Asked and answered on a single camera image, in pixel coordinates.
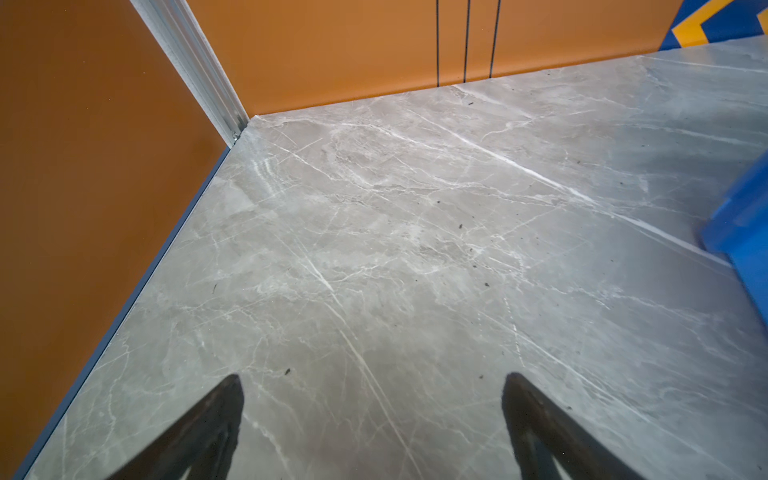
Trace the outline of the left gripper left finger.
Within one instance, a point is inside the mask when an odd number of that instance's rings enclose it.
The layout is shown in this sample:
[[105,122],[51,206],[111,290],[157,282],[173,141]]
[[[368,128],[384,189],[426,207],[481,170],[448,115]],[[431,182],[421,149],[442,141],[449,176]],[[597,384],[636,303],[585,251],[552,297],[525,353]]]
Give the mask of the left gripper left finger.
[[226,376],[112,479],[225,479],[244,407],[240,377]]

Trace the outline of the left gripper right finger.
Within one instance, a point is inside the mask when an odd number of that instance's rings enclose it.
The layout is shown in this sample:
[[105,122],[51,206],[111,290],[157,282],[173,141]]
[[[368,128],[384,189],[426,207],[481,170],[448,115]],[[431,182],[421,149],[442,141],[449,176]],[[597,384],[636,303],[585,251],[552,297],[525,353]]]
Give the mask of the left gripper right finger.
[[506,376],[501,408],[523,479],[639,479],[519,372]]

